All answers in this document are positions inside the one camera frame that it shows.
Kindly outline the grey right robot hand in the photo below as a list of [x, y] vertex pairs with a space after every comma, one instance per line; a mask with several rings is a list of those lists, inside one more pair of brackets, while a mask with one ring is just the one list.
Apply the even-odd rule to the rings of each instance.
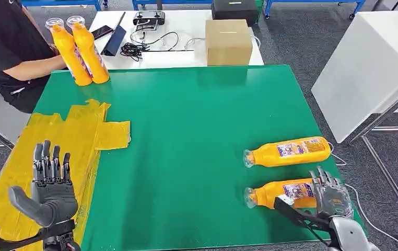
[[328, 219], [335, 215], [353, 218], [354, 209], [346, 187], [331, 174], [317, 166], [318, 175], [309, 171], [317, 203], [317, 217]]

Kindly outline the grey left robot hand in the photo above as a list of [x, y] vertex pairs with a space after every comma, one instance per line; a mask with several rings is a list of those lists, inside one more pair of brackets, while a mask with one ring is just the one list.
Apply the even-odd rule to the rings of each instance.
[[78, 202], [71, 180], [70, 153], [60, 162], [60, 146], [50, 151], [51, 141], [38, 143], [33, 154], [31, 196], [19, 186], [8, 188], [12, 206], [42, 227], [50, 227], [71, 219], [78, 210]]

